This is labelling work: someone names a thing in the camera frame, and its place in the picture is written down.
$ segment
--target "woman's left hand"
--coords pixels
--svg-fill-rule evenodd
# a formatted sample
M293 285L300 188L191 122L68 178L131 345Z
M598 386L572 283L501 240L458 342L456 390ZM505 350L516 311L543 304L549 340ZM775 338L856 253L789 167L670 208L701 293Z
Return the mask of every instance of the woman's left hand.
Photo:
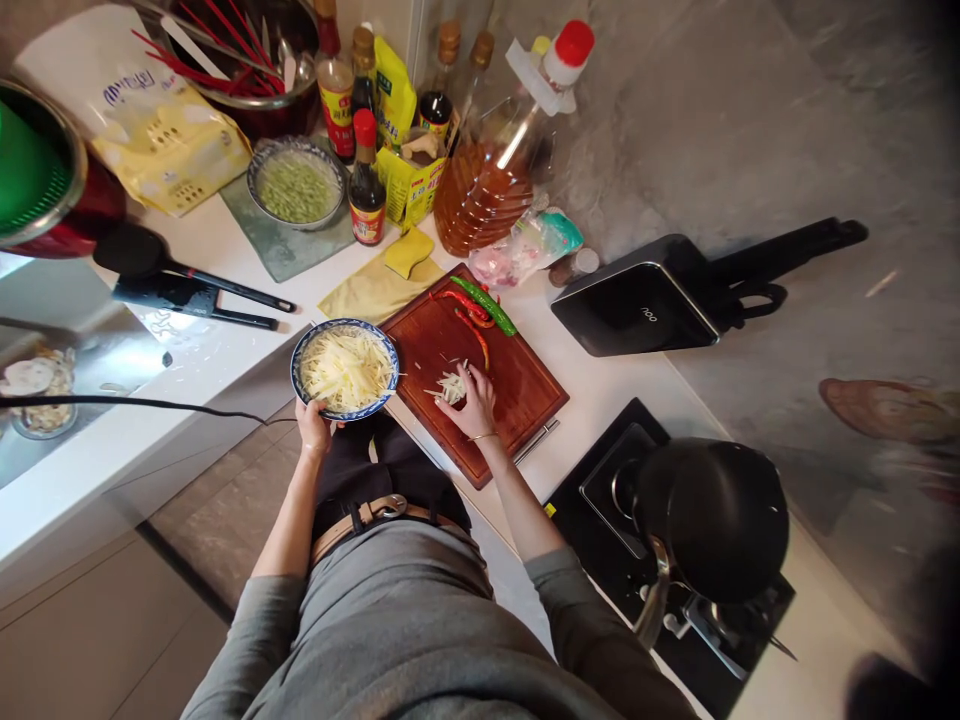
M325 407L326 403L319 400L311 400L309 405L297 400L297 426L300 428L303 450L320 457L330 449L330 423L320 417L320 411Z

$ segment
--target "hand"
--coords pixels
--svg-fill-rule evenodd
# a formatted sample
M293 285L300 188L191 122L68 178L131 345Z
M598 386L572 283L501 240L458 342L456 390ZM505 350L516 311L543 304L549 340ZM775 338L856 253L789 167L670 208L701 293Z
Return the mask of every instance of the hand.
M467 437L495 432L493 406L497 396L490 379L475 367L467 372L460 363L457 363L457 372L467 388L467 404L463 410L454 410L446 400L438 397L437 406Z
M330 449L330 424L320 417L320 411L326 403L311 400L304 405L297 400L297 425L300 428L300 440L303 442L303 452L316 453L323 457Z

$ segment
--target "bowl of shredded potato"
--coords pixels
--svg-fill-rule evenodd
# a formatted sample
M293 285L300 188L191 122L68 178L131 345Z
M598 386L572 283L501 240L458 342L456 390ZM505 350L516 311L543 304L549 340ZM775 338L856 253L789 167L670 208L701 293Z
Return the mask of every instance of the bowl of shredded potato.
M397 390L400 360L390 338L354 318L328 320L300 338L290 361L297 396L306 404L321 400L328 420L369 417Z

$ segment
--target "yellow sponge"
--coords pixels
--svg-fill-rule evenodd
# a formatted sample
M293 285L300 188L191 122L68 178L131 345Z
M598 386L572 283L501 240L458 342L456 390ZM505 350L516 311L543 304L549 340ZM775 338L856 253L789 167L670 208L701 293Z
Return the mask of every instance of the yellow sponge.
M404 280L417 263L423 262L433 252L433 240L423 231L410 228L410 232L388 247L383 253L383 263Z

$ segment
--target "green pot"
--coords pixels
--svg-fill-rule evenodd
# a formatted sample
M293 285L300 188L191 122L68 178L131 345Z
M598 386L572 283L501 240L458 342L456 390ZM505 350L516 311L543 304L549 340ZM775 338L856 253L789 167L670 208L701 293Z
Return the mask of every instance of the green pot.
M50 144L0 102L0 231L15 230L53 207L69 179Z

